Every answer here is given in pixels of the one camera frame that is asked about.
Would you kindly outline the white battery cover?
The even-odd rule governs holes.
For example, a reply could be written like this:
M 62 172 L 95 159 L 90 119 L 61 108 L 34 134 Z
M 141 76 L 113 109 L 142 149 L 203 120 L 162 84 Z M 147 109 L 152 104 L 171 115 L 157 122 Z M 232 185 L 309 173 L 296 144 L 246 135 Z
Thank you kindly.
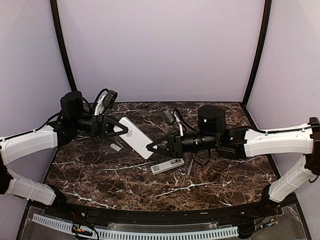
M 110 147 L 112 149 L 114 149 L 115 151 L 117 151 L 117 152 L 119 152 L 119 151 L 121 151 L 123 149 L 121 146 L 118 146 L 118 145 L 116 145 L 114 143 L 110 144 Z

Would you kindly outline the white KT-16 remote control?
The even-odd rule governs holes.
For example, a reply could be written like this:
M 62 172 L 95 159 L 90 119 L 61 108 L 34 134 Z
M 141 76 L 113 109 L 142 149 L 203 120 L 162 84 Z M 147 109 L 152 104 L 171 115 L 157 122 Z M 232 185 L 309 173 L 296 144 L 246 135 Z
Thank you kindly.
M 153 165 L 150 167 L 153 175 L 157 175 L 178 167 L 181 167 L 185 164 L 185 161 L 182 158 L 174 158 L 168 161 Z

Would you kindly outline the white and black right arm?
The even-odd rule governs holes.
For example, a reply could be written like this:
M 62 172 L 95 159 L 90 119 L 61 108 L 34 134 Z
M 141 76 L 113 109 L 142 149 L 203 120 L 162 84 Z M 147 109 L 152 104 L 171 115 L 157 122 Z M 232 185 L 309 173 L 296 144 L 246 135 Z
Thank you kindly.
M 255 213 L 266 217 L 290 193 L 320 175 L 320 120 L 311 117 L 298 126 L 261 130 L 251 126 L 226 127 L 225 111 L 204 105 L 197 111 L 198 130 L 172 133 L 146 146 L 147 150 L 170 158 L 184 153 L 214 149 L 225 159 L 238 160 L 268 154 L 300 153 L 298 162 L 280 179 L 263 190 Z

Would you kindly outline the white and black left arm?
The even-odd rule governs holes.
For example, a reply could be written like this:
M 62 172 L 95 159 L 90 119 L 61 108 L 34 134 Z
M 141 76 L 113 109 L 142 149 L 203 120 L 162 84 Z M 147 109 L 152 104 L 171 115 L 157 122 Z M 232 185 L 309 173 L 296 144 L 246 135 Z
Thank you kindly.
M 128 128 L 114 117 L 105 115 L 118 94 L 104 88 L 94 104 L 83 97 L 80 91 L 71 91 L 60 99 L 61 110 L 51 116 L 42 126 L 0 139 L 0 193 L 14 195 L 26 200 L 50 206 L 60 218 L 71 213 L 65 196 L 54 186 L 42 184 L 23 177 L 8 169 L 8 165 L 22 157 L 46 149 L 69 144 L 79 132 L 91 138 L 106 139 L 126 134 Z

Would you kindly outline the white remote with green buttons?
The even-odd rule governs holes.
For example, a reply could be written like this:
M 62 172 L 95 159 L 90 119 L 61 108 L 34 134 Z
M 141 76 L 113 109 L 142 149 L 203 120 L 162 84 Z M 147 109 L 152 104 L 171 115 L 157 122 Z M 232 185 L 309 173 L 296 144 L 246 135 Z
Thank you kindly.
M 147 149 L 147 145 L 153 143 L 153 141 L 127 117 L 122 117 L 119 120 L 119 123 L 128 128 L 128 132 L 121 134 L 120 138 L 122 138 L 142 158 L 147 160 L 153 154 L 152 151 Z

